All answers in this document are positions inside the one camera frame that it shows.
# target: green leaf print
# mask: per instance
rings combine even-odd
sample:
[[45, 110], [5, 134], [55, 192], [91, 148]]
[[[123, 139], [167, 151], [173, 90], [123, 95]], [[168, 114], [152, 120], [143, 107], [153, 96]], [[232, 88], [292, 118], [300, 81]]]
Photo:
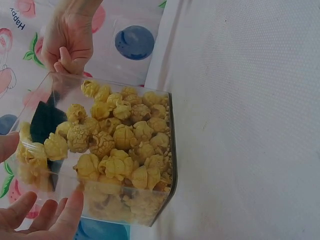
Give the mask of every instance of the green leaf print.
[[9, 175], [4, 179], [2, 188], [1, 188], [1, 192], [0, 192], [0, 199], [3, 198], [7, 192], [9, 191], [9, 187], [10, 187], [10, 183], [12, 181], [12, 179], [14, 179], [15, 176], [13, 175]]
[[40, 67], [45, 68], [45, 65], [37, 58], [36, 54], [33, 55], [33, 61]]
[[5, 170], [9, 175], [13, 175], [13, 174], [14, 174], [14, 173], [12, 172], [9, 164], [8, 164], [6, 161], [3, 163], [3, 165], [4, 165], [4, 170]]
[[158, 7], [164, 9], [166, 7], [167, 1], [161, 3]]
[[35, 53], [33, 51], [28, 51], [24, 57], [23, 60], [31, 60], [34, 58]]
[[33, 53], [35, 52], [35, 46], [37, 41], [38, 41], [38, 33], [36, 32], [29, 46], [29, 50]]

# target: hand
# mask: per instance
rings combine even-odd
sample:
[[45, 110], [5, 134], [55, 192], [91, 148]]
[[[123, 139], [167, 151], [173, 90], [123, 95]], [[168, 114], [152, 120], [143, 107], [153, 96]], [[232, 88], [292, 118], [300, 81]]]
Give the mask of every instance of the hand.
[[92, 17], [58, 7], [46, 27], [44, 65], [52, 72], [82, 75], [93, 52]]
[[[10, 157], [19, 143], [19, 134], [14, 132], [0, 136], [0, 163]], [[27, 192], [7, 209], [0, 208], [0, 236], [6, 240], [72, 240], [84, 206], [82, 192], [75, 191], [59, 205], [48, 200], [39, 215], [27, 230], [15, 231], [37, 200], [34, 192]]]

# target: clear plastic container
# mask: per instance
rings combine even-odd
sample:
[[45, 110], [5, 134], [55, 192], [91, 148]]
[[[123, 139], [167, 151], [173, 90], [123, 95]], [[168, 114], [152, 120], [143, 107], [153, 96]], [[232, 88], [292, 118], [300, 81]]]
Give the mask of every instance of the clear plastic container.
[[[37, 192], [40, 205], [48, 199], [59, 201], [81, 188], [83, 217], [151, 226], [177, 186], [171, 95], [95, 81], [100, 90], [110, 86], [112, 93], [121, 93], [117, 101], [99, 99], [108, 108], [93, 109], [94, 117], [99, 119], [96, 125], [89, 124], [97, 121], [87, 121], [83, 111], [68, 111], [71, 104], [80, 104], [90, 116], [95, 100], [83, 92], [96, 93], [98, 88], [92, 78], [49, 73], [11, 130], [19, 131], [20, 144], [8, 164], [27, 188]], [[127, 97], [130, 94], [139, 97]], [[146, 105], [136, 105], [141, 101]], [[126, 118], [128, 110], [131, 116]], [[111, 121], [115, 116], [121, 120]], [[65, 128], [59, 125], [56, 131], [57, 125], [67, 120], [72, 123], [64, 123], [68, 126]], [[47, 139], [49, 132], [55, 133], [51, 140]]]

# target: wrist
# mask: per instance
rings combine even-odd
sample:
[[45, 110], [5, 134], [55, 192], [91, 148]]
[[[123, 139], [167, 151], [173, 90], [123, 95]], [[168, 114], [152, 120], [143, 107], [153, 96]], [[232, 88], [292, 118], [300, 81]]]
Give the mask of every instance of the wrist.
[[77, 14], [93, 18], [103, 0], [60, 0], [58, 9], [65, 14]]

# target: finger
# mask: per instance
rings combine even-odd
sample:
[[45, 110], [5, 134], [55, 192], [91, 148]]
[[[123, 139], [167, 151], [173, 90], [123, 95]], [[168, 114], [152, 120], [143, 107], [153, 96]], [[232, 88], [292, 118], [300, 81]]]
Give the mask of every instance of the finger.
[[9, 135], [0, 135], [0, 163], [9, 158], [17, 149], [19, 133], [11, 132]]
[[1, 213], [10, 228], [16, 229], [21, 225], [27, 214], [34, 206], [36, 200], [37, 195], [34, 192], [29, 191], [22, 195], [10, 207], [1, 210]]
[[62, 211], [65, 209], [66, 203], [67, 203], [68, 198], [63, 198], [61, 199], [61, 201], [59, 202], [58, 208], [55, 212], [54, 217], [52, 218], [51, 221], [51, 225], [50, 228], [56, 223], [57, 219], [59, 218], [59, 216], [61, 215]]
[[52, 219], [55, 216], [58, 203], [54, 200], [47, 200], [41, 208], [39, 215], [29, 227], [29, 233], [36, 231], [47, 231], [51, 227]]
[[82, 75], [86, 63], [88, 62], [87, 58], [75, 58], [72, 59], [66, 47], [60, 47], [60, 56], [62, 66], [71, 74]]
[[73, 72], [73, 63], [68, 49], [65, 46], [60, 47], [60, 62], [62, 66], [69, 72]]
[[53, 66], [57, 73], [65, 73], [65, 74], [69, 73], [59, 61], [57, 61]]
[[49, 231], [61, 239], [72, 239], [78, 229], [83, 207], [84, 195], [76, 190], [67, 200], [64, 210]]
[[58, 57], [42, 48], [41, 57], [43, 59], [44, 66], [51, 72], [55, 72], [55, 63], [58, 61]]

